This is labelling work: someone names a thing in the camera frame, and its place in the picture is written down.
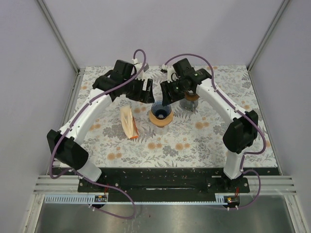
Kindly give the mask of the blue glass dripper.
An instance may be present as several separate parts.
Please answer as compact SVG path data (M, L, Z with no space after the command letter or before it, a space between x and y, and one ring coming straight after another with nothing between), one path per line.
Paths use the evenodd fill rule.
M157 100L151 106L151 113L160 120L163 120L169 116L172 112L172 108L170 105L164 106L161 100Z

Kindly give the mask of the coffee filter paper pack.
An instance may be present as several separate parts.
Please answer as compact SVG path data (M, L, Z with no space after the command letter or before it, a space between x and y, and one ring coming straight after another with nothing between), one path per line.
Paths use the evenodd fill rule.
M138 129L136 127L135 119L132 115L132 108L130 105L124 106L120 109L120 119L123 131L128 139L138 138Z

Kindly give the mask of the small glass with coffee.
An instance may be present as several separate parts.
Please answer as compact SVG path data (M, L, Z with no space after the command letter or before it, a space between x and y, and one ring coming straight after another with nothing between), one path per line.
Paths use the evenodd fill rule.
M164 126L164 127L155 126L154 132L158 135L165 135L168 132L168 129L169 129L168 126Z

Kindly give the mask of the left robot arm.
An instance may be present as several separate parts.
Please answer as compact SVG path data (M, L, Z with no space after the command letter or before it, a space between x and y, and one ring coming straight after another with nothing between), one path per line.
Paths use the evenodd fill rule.
M47 140L51 159L57 159L69 166L76 174L88 181L88 186L95 192L105 187L102 171L89 159L89 153L82 147L85 136L99 115L113 101L125 95L131 100L153 103L151 93L153 81L144 80L148 69L146 61L132 62L117 60L113 69L99 76L82 106L59 130L50 130Z

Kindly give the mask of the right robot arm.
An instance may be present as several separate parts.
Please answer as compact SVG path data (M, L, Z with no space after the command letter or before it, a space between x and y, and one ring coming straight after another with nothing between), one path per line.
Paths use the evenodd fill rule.
M221 186L224 191L234 191L239 185L237 178L242 175L242 153L258 135L258 114L245 111L220 90L214 82L212 70L195 69L186 58L172 67L163 64L161 71L167 74L166 81L160 84L164 106L182 100L186 93L198 95L225 122L227 130L223 142L229 154L224 167L226 177L222 178Z

